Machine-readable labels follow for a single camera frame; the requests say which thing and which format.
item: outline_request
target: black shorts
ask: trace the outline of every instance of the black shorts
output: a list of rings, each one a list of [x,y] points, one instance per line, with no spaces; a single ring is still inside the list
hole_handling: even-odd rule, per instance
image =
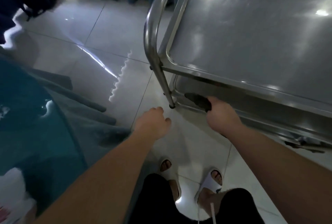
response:
[[[217,223],[264,223],[251,194],[242,188],[230,190],[222,198]],[[181,214],[173,200],[168,182],[158,174],[150,174],[144,180],[142,191],[132,212],[129,224],[136,223],[197,223]],[[213,224],[212,218],[200,221]]]

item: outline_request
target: metal cart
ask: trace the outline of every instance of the metal cart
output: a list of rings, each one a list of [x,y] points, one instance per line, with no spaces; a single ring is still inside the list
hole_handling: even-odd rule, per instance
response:
[[[179,0],[157,51],[167,1],[152,3],[144,49],[171,108],[214,95],[250,127],[332,144],[332,0]]]

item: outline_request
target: cart top shelf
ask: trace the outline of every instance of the cart top shelf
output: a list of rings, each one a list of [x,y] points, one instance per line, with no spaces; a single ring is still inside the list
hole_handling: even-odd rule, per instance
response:
[[[187,1],[162,43],[174,66],[332,105],[332,0]]]

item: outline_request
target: teal surface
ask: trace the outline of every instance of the teal surface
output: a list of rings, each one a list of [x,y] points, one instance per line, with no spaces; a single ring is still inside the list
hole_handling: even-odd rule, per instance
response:
[[[52,97],[21,68],[0,58],[0,175],[22,170],[41,213],[87,165]]]

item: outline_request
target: forearm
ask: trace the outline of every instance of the forearm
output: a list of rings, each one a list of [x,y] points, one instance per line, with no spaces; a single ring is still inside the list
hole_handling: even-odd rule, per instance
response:
[[[149,138],[134,132],[81,175],[37,223],[122,223],[154,142]]]
[[[243,125],[226,137],[289,224],[330,223],[329,170]]]

